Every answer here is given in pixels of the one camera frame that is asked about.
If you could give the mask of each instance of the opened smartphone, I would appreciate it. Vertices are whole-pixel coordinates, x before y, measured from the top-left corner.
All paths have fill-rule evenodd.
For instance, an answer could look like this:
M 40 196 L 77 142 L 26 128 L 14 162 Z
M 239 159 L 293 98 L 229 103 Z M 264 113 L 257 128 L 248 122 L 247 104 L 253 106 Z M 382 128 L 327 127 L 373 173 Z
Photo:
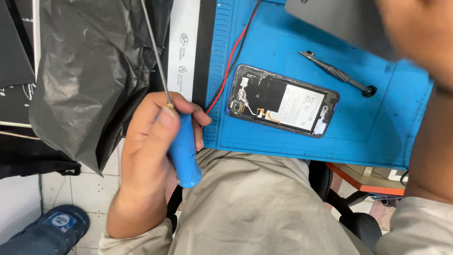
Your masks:
M 226 106 L 228 116 L 321 138 L 340 99 L 336 91 L 241 64 Z

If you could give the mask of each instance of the black plastic bag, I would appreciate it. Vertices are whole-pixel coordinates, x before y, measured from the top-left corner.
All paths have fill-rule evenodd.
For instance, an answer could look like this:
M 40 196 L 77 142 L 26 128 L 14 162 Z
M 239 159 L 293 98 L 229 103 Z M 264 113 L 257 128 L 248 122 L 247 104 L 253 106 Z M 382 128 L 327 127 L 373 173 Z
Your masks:
M 147 0 L 162 49 L 173 1 Z M 41 0 L 35 134 L 102 172 L 156 64 L 140 0 Z

